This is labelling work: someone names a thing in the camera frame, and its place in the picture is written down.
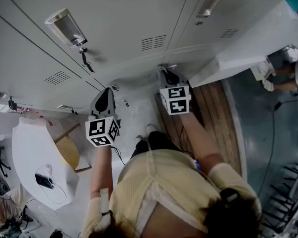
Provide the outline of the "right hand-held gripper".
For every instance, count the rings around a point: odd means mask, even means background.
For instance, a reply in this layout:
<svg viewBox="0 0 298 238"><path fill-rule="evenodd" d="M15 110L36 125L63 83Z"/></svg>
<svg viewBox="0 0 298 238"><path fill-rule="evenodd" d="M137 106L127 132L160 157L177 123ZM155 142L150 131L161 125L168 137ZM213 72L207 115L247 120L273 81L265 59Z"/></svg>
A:
<svg viewBox="0 0 298 238"><path fill-rule="evenodd" d="M162 104L167 113L171 116L189 113L191 101L189 86L170 87L170 85L186 84L186 77L174 69L167 69L163 66L157 67L157 74L161 84L159 92Z"/></svg>

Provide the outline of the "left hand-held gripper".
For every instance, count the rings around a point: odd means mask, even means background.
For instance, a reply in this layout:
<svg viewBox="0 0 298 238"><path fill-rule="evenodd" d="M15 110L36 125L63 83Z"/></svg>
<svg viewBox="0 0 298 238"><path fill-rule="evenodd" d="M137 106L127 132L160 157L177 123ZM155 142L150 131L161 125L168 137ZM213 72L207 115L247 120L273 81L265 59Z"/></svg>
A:
<svg viewBox="0 0 298 238"><path fill-rule="evenodd" d="M115 99L111 88L101 91L91 102L88 121L85 122L87 140L94 147L112 146L119 131L115 113ZM96 115L113 115L109 117Z"/></svg>

